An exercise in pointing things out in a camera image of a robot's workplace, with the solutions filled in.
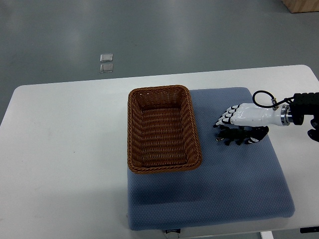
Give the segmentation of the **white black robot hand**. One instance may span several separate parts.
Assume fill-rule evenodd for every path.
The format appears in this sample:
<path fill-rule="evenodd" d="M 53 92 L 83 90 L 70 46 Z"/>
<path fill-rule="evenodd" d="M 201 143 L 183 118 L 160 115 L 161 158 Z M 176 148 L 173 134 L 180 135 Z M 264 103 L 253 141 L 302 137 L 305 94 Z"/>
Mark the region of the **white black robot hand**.
<path fill-rule="evenodd" d="M 288 126 L 290 124 L 286 119 L 287 110 L 286 105 L 273 110 L 259 107 L 254 103 L 242 103 L 229 107 L 213 127 L 226 124 L 247 126 L 244 127 L 247 132 L 244 143 L 254 144 L 260 142 L 268 134 L 268 125 Z"/>

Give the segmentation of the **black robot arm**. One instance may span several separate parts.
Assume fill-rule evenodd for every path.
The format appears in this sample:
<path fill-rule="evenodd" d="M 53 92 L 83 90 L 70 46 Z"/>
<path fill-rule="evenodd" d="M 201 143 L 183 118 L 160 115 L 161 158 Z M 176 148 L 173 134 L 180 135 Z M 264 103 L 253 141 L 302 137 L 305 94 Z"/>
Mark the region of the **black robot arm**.
<path fill-rule="evenodd" d="M 269 92 L 259 90 L 252 96 L 252 103 L 229 107 L 217 120 L 214 127 L 220 128 L 216 141 L 229 146 L 260 142 L 269 132 L 269 125 L 302 125 L 305 116 L 313 116 L 308 136 L 319 140 L 319 94 L 295 93 L 292 97 L 277 102 Z"/>

